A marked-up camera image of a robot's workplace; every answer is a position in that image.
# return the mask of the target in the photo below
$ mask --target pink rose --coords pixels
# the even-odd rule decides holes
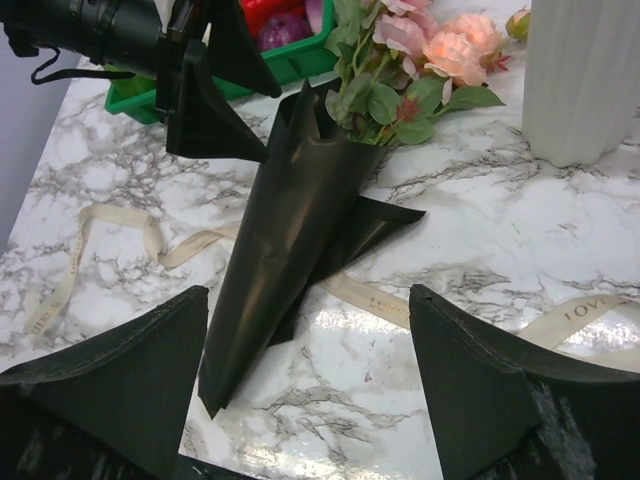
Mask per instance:
[[[416,64],[413,63],[413,60],[411,60],[411,58],[409,58],[408,56],[404,57],[404,59],[402,60],[402,69],[405,71],[407,75],[409,75],[414,80],[416,80],[419,77],[418,68],[416,67]]]
[[[452,77],[458,86],[480,86],[487,72],[480,66],[482,51],[461,33],[440,31],[424,48],[429,63],[425,68],[440,76]]]
[[[381,0],[389,11],[396,15],[404,15],[407,12],[423,12],[431,5],[431,0]]]
[[[462,13],[445,25],[442,30],[450,33],[463,33],[482,52],[483,57],[496,53],[502,46],[502,34],[496,30],[496,24],[485,15]]]
[[[404,52],[411,58],[420,57],[427,43],[422,29],[416,22],[408,18],[389,15],[383,15],[376,22],[373,41],[386,45],[390,49]]]
[[[421,12],[409,12],[407,15],[409,20],[413,20],[422,29],[424,38],[429,41],[438,32],[438,22],[435,17],[426,11]]]

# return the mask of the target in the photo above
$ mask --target table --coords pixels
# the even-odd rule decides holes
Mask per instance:
[[[433,6],[440,18],[482,11],[504,24],[513,13],[498,0],[444,3]],[[511,50],[510,71],[489,80],[506,107],[451,115],[428,145],[397,151],[377,174],[365,195],[428,217],[346,272],[403,298],[424,283],[517,332],[570,298],[638,296],[640,115],[595,166],[559,170],[532,158],[519,130],[525,49]],[[168,155],[162,126],[104,111],[107,87],[72,84],[0,259],[2,370],[122,324],[193,284],[210,287],[210,309],[215,303],[230,241],[165,270],[146,257],[139,231],[96,222],[68,309],[45,338],[22,333],[22,300],[28,290],[47,293],[62,275],[82,207],[147,210],[170,245],[241,219],[255,164]],[[276,104],[252,97],[237,109],[266,139]],[[596,325],[564,348],[597,348],[611,332]],[[640,343],[637,326],[620,323],[617,332],[621,345]],[[319,288],[294,341],[267,351],[227,410],[210,420],[194,395],[181,452],[259,478],[442,478],[409,333]]]

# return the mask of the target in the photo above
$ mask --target satin ribbon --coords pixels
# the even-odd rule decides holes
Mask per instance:
[[[43,335],[51,326],[52,320],[69,303],[93,220],[142,230],[147,254],[165,268],[182,265],[211,244],[223,238],[233,240],[238,233],[238,226],[203,230],[194,233],[178,246],[167,251],[167,242],[158,221],[149,213],[106,204],[85,207],[80,211],[78,236],[71,252],[69,267],[62,280],[42,303],[37,293],[29,292],[25,297],[27,322],[24,330],[26,333]],[[402,298],[384,292],[373,285],[354,280],[344,273],[337,273],[320,282],[318,286],[346,303],[400,328],[409,329],[409,303]],[[567,338],[606,312],[630,302],[635,300],[611,295],[592,295],[568,300],[551,312],[535,319],[518,336],[541,347],[555,350]],[[640,348],[576,358],[640,373]]]

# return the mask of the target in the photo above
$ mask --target white vase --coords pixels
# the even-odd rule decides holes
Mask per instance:
[[[533,0],[522,131],[558,167],[593,164],[640,104],[640,0]]]

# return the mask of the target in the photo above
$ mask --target green basket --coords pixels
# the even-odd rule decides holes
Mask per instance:
[[[333,1],[325,0],[324,5],[324,27],[322,32],[313,37],[305,38],[291,45],[276,48],[262,54],[278,84],[287,85],[333,69],[337,58],[324,47],[329,34],[335,26]],[[253,93],[219,78],[216,78],[215,82],[227,100]],[[155,105],[155,89],[129,98],[123,98],[122,94],[112,85],[107,95],[105,109],[111,114],[124,113],[139,123],[150,125],[159,120]]]

